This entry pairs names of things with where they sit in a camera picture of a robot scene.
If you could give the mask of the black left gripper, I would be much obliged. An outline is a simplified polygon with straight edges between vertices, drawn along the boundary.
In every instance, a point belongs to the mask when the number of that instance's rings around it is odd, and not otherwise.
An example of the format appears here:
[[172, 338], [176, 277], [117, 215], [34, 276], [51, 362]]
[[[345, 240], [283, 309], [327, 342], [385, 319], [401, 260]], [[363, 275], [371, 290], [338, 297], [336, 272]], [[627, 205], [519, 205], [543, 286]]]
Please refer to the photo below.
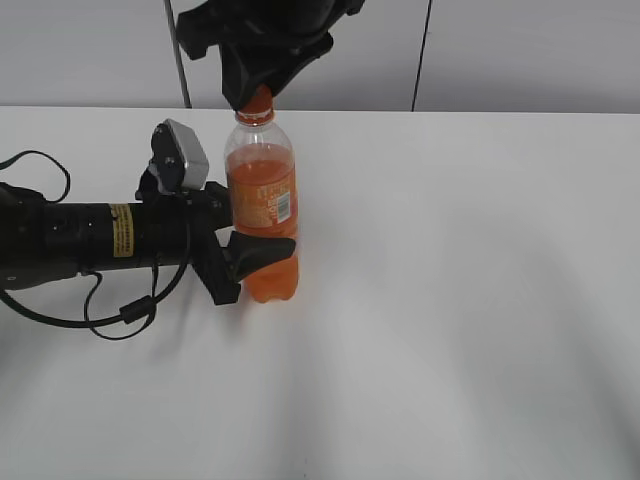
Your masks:
[[291, 238], [256, 237], [232, 231], [223, 248], [216, 232], [231, 226], [228, 189], [209, 181], [201, 190], [180, 196], [163, 195], [156, 178], [144, 172], [131, 206], [134, 258], [140, 267], [186, 261], [209, 292], [215, 305], [238, 301], [240, 284], [261, 269], [289, 259], [295, 252]]

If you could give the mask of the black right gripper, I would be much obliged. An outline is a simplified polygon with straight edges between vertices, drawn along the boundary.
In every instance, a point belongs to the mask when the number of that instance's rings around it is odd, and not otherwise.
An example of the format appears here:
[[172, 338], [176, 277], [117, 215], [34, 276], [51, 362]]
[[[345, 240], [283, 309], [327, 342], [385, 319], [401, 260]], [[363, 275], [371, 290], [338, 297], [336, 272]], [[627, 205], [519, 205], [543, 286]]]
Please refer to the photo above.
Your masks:
[[240, 110], [268, 74], [266, 51], [259, 47], [291, 49], [280, 54], [267, 78], [277, 97], [332, 49], [332, 26], [345, 15], [358, 14], [363, 5], [363, 0], [210, 0], [178, 15], [177, 41], [192, 60], [221, 45], [222, 93], [233, 110]]

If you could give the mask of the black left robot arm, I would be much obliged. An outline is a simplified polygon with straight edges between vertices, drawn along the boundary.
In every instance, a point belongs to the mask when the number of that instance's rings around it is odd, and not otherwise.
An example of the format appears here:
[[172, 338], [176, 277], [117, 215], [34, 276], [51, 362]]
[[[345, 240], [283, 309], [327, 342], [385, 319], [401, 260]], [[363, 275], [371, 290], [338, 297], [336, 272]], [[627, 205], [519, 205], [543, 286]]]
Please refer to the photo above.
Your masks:
[[160, 194], [150, 174], [138, 202], [51, 203], [36, 191], [1, 186], [1, 287], [23, 290], [90, 271], [192, 266], [217, 305], [237, 302], [241, 281], [290, 258], [291, 238], [217, 231], [232, 224], [227, 189], [209, 182], [183, 196]]

